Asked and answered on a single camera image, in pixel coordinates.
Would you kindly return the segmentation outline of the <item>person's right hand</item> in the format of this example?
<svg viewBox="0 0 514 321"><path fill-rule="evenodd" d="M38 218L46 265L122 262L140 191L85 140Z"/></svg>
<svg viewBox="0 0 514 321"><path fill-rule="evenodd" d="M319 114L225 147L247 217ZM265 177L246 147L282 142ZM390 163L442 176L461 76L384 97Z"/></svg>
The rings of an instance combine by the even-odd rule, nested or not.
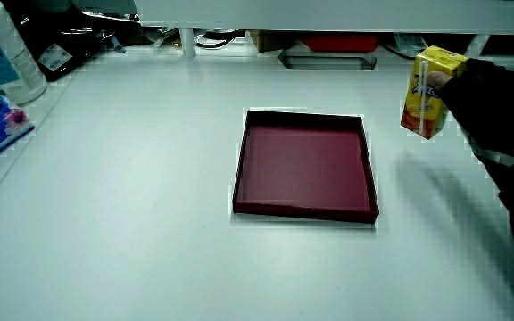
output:
<svg viewBox="0 0 514 321"><path fill-rule="evenodd" d="M514 157L514 71L468 59L461 75L431 71L427 85L478 147Z"/></svg>

